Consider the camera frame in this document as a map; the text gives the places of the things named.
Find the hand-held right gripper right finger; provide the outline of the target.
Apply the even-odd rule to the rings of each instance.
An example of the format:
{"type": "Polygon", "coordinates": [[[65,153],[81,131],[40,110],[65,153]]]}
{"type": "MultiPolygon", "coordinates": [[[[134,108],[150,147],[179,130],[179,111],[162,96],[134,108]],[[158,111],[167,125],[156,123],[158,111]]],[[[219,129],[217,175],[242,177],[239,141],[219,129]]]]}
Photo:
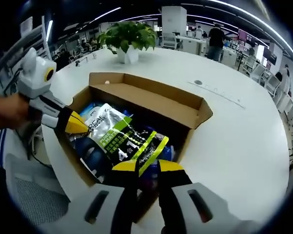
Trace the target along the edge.
{"type": "Polygon", "coordinates": [[[167,234],[232,234],[237,218],[225,200],[200,183],[193,183],[184,168],[159,160],[159,205],[167,234]]]}

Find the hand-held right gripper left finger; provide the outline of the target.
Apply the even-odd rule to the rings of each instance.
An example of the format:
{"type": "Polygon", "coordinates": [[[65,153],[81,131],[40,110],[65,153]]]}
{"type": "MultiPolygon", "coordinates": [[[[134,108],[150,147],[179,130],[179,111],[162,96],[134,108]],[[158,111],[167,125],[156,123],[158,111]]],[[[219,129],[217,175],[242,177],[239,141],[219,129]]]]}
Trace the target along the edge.
{"type": "Polygon", "coordinates": [[[137,161],[117,164],[102,184],[95,184],[70,203],[63,233],[129,234],[136,186],[137,161]]]}

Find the person's left hand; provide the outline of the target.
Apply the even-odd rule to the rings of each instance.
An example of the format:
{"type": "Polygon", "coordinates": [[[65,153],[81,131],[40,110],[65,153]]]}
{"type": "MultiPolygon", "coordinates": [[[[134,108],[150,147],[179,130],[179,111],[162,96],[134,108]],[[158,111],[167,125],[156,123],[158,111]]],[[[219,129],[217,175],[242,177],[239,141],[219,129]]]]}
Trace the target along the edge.
{"type": "Polygon", "coordinates": [[[28,120],[29,102],[18,93],[0,96],[0,129],[17,129],[28,120]]]}

